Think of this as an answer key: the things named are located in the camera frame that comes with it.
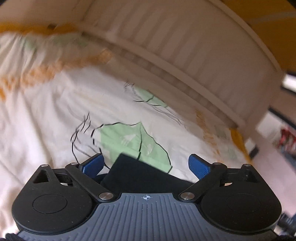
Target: white fabric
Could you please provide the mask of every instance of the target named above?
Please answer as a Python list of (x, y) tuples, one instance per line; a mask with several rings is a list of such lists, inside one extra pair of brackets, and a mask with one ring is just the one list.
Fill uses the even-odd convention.
[[(59, 56), (56, 59), (64, 56), (62, 50), (65, 49), (62, 48), (63, 46), (57, 48), (56, 53)], [(40, 58), (46, 59), (48, 51), (40, 53)], [(5, 59), (10, 60), (6, 61), (5, 69), (3, 65), (0, 66), (1, 74), (11, 72), (15, 74), (21, 71), (23, 59), (18, 57), (19, 52), (18, 48), (5, 49)], [(79, 54), (85, 56), (89, 51), (81, 51), (76, 55)], [(114, 57), (106, 65), (62, 71), (50, 82), (24, 91), (9, 92), (6, 100), (0, 103), (2, 137), (0, 235), (2, 237), (7, 232), (17, 232), (11, 217), (11, 204), (38, 166), (48, 163), (52, 168), (63, 168), (75, 161), (71, 137), (76, 131), (80, 141), (80, 143), (75, 142), (76, 147), (92, 156), (100, 147), (99, 142), (95, 146), (92, 145), (91, 132), (94, 129), (108, 123), (141, 122), (146, 132), (167, 151), (172, 165), (170, 174), (192, 182), (198, 179), (188, 168), (190, 154), (196, 153), (209, 162), (217, 161), (212, 147), (203, 139), (203, 130), (198, 125), (191, 123), (189, 126), (187, 122), (185, 124), (182, 117), (173, 110), (170, 111), (180, 122), (166, 115), (164, 113), (166, 110), (159, 112), (147, 103), (135, 102), (134, 96), (126, 89), (126, 82), (133, 81), (137, 76), (118, 66), (120, 63)], [(195, 130), (194, 134), (188, 131), (189, 127)], [(223, 143), (216, 137), (215, 139), (221, 152), (227, 152), (230, 144)], [(231, 148), (236, 154), (236, 159), (223, 161), (229, 167), (240, 167), (245, 162), (243, 154), (233, 145)], [(75, 149), (74, 153), (77, 160), (83, 162), (88, 157), (80, 151)], [(104, 152), (104, 148), (102, 153), (107, 160), (110, 154)]]

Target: gray ribbed plate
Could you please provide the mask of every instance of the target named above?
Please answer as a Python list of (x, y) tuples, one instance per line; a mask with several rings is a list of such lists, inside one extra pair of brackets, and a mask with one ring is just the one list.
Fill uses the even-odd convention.
[(41, 236), (21, 231), (26, 241), (270, 241), (272, 231), (252, 236), (229, 234), (209, 224), (193, 203), (180, 202), (172, 194), (122, 194), (102, 203), (76, 229)]

